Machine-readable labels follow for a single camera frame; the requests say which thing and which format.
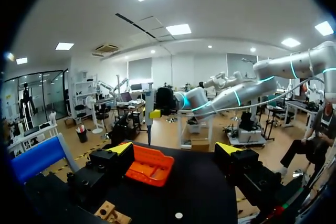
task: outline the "robotic arm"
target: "robotic arm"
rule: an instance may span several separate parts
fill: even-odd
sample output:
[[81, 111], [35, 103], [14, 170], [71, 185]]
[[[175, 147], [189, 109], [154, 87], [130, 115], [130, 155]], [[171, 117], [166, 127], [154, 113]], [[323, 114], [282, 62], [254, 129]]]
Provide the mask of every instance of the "robotic arm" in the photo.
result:
[[175, 95], [177, 109], [187, 104], [198, 120], [205, 120], [223, 108], [240, 106], [243, 102], [262, 95], [274, 93], [277, 88], [275, 76], [283, 78], [309, 78], [324, 74], [325, 98], [336, 103], [336, 45], [323, 42], [315, 48], [288, 56], [260, 61], [253, 66], [257, 80], [250, 80], [224, 90], [214, 100], [208, 101], [202, 88]]
[[243, 79], [242, 74], [239, 71], [233, 73], [230, 78], [225, 76], [225, 72], [220, 72], [219, 74], [210, 77], [203, 85], [204, 88], [214, 87], [217, 93], [220, 93], [223, 89], [233, 87], [235, 85], [241, 84], [243, 82], [249, 82], [250, 79]]
[[119, 89], [121, 86], [123, 86], [126, 82], [128, 83], [128, 79], [127, 79], [127, 78], [123, 79], [123, 80], [119, 83], [119, 85], [117, 85], [117, 86], [115, 86], [115, 87], [113, 88], [112, 86], [108, 85], [107, 83], [105, 83], [105, 82], [103, 82], [103, 81], [98, 81], [98, 82], [97, 82], [97, 91], [100, 93], [100, 86], [102, 86], [102, 87], [104, 87], [104, 88], [106, 88], [106, 89], [109, 90], [109, 93], [110, 93], [110, 95], [111, 95], [113, 98], [117, 98], [117, 97], [118, 97], [118, 94], [115, 93], [116, 90]]

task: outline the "blue cushion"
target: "blue cushion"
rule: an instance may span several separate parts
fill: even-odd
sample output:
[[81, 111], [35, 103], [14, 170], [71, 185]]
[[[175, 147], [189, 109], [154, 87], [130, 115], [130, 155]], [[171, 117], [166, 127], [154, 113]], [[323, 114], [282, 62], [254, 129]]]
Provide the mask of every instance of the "blue cushion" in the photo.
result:
[[66, 157], [58, 137], [46, 140], [12, 160], [12, 167], [21, 183]]

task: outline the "floor tape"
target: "floor tape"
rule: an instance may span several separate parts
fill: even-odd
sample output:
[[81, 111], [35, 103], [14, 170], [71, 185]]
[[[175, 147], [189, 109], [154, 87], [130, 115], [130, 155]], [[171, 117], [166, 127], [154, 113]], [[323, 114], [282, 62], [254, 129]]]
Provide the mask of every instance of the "floor tape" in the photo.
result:
[[[101, 146], [102, 144], [106, 143], [109, 139], [104, 140], [103, 142], [101, 142], [100, 144], [97, 144], [94, 148], [91, 148], [89, 151], [84, 152], [82, 155], [79, 155], [78, 157], [76, 157], [74, 160], [79, 160], [80, 158], [85, 157], [87, 154], [90, 154], [91, 152], [93, 152], [94, 150], [98, 149], [99, 146]], [[64, 168], [68, 167], [69, 165], [66, 164], [64, 166], [62, 166], [60, 169], [57, 169], [56, 171], [52, 172], [53, 174], [56, 174], [58, 172], [60, 172], [61, 170], [63, 170]]]

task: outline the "standing fan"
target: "standing fan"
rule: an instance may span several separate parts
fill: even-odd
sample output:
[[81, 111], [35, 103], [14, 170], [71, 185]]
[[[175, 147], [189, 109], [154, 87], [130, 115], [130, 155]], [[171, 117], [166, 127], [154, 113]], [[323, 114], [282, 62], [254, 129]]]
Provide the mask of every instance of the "standing fan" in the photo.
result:
[[86, 105], [86, 107], [88, 107], [91, 110], [92, 119], [93, 119], [94, 124], [96, 125], [96, 128], [94, 130], [92, 130], [92, 133], [93, 134], [99, 134], [103, 131], [103, 129], [99, 128], [99, 124], [97, 122], [96, 112], [94, 111], [95, 103], [96, 103], [96, 99], [94, 97], [92, 97], [90, 95], [88, 97], [86, 97], [85, 105]]

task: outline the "black pants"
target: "black pants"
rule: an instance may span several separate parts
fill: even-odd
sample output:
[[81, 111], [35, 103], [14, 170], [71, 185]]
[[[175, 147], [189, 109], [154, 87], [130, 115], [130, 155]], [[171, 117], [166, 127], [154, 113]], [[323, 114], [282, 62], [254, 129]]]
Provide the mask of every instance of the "black pants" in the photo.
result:
[[305, 143], [301, 140], [294, 140], [292, 145], [289, 147], [287, 153], [284, 155], [280, 161], [282, 165], [288, 168], [290, 162], [293, 160], [295, 154], [305, 154], [308, 160], [315, 164], [314, 174], [311, 176], [311, 179], [315, 178], [317, 173], [323, 167], [324, 162], [326, 161], [326, 155], [324, 152], [316, 152], [316, 147], [313, 141], [306, 141]]

